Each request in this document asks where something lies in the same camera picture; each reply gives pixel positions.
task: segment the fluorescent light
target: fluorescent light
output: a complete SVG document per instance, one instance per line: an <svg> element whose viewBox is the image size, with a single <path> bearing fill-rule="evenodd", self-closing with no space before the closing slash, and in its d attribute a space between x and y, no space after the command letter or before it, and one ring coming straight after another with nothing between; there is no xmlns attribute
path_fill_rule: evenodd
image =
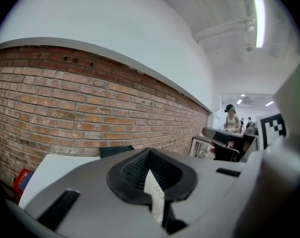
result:
<svg viewBox="0 0 300 238"><path fill-rule="evenodd" d="M269 102L266 106L271 105L273 103L273 101Z"/></svg>
<svg viewBox="0 0 300 238"><path fill-rule="evenodd" d="M257 41L255 46L262 48L265 32L265 8L263 0L254 0L255 10L257 14Z"/></svg>

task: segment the white tag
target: white tag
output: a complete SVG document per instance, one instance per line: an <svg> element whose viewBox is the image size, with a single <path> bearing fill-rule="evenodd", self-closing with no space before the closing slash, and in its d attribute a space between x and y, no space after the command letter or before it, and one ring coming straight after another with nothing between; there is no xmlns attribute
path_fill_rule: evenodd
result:
<svg viewBox="0 0 300 238"><path fill-rule="evenodd" d="M149 170L145 179L144 192L151 195L152 215L157 222L161 223L164 213L164 192L154 178L151 170Z"/></svg>

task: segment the black strip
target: black strip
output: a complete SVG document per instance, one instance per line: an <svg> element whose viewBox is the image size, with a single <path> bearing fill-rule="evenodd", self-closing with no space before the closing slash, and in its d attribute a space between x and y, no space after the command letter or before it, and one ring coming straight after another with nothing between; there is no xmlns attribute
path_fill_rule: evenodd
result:
<svg viewBox="0 0 300 238"><path fill-rule="evenodd" d="M224 174L224 175L228 175L228 176L231 176L231 177L239 177L239 175L241 173L239 171L234 171L234 170L230 170L230 169L223 169L223 168L217 169L216 172Z"/></svg>
<svg viewBox="0 0 300 238"><path fill-rule="evenodd" d="M78 199L79 195L80 193L77 191L66 190L54 204L42 214L38 222L54 231Z"/></svg>

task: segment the woman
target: woman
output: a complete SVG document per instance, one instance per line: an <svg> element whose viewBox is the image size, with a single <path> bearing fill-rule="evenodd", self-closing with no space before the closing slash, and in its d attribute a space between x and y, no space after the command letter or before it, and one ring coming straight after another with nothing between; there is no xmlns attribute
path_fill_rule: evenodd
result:
<svg viewBox="0 0 300 238"><path fill-rule="evenodd" d="M236 115L235 107L232 104L226 106L225 112L228 113L226 117L225 130L228 132L239 132L240 121Z"/></svg>

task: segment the white wall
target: white wall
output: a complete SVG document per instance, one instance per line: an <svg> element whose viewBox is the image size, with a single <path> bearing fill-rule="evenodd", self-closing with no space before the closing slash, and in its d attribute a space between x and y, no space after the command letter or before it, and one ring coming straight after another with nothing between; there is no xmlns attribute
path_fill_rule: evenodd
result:
<svg viewBox="0 0 300 238"><path fill-rule="evenodd" d="M227 105L227 103L222 104L221 118L220 118L220 122L218 124L219 127L221 127L221 126L224 127L223 125L226 122L226 117L228 115L228 113L225 112L226 105ZM236 114L239 117L239 120L241 120L241 118L244 118L244 127L248 123L248 117L251 117L251 120L256 122L256 117L278 110L278 108L275 106L272 106L272 107L268 106L268 107L260 108L260 107L243 107L243 106L240 106L237 104L236 105L233 104L233 105L235 107Z"/></svg>
<svg viewBox="0 0 300 238"><path fill-rule="evenodd" d="M189 26L163 0L20 0L0 28L0 49L72 47L145 72L212 107L213 71Z"/></svg>

